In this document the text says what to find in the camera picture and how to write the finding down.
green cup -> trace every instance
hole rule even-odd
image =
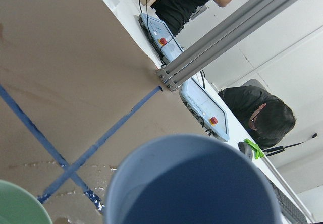
[[[52,224],[40,202],[23,188],[0,180],[0,224]]]

blue cup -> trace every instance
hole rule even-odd
[[[149,141],[120,164],[105,224],[281,223],[275,194],[242,153],[215,138]]]

blue tape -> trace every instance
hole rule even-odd
[[[65,169],[54,182],[45,189],[42,196],[38,197],[45,202],[75,171],[77,171],[94,153],[112,136],[133,114],[135,114],[150,98],[157,92],[162,91],[160,86],[156,87],[148,95],[146,95],[139,103],[137,103],[132,110],[123,116],[117,123],[115,123],[97,142],[92,145],[81,157],[79,157],[71,166]]]
[[[59,154],[54,146],[47,140],[47,138],[38,130],[35,124],[29,119],[29,117],[21,110],[17,103],[10,97],[6,90],[0,85],[0,95],[2,99],[7,103],[16,116],[23,122],[28,130],[34,135],[34,137],[43,145],[43,147],[50,153],[55,161],[64,169],[69,167],[67,161]],[[94,192],[87,186],[87,184],[76,174],[71,175],[71,179],[82,188],[83,193],[93,202],[95,207],[99,211],[103,211],[104,205],[101,205],[101,199],[94,194]]]

person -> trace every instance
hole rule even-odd
[[[295,126],[293,111],[262,88],[226,88],[219,96],[262,150],[276,145]]]
[[[199,6],[209,0],[156,0],[151,7],[163,20],[172,34],[176,36],[189,21]],[[225,7],[231,0],[213,0],[218,6]]]

green clip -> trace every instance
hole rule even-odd
[[[264,157],[264,153],[262,152],[262,150],[260,149],[260,147],[258,146],[258,144],[253,143],[252,141],[250,141],[249,139],[244,139],[243,140],[245,143],[247,143],[251,149],[254,151],[254,158],[258,159],[259,157]]]

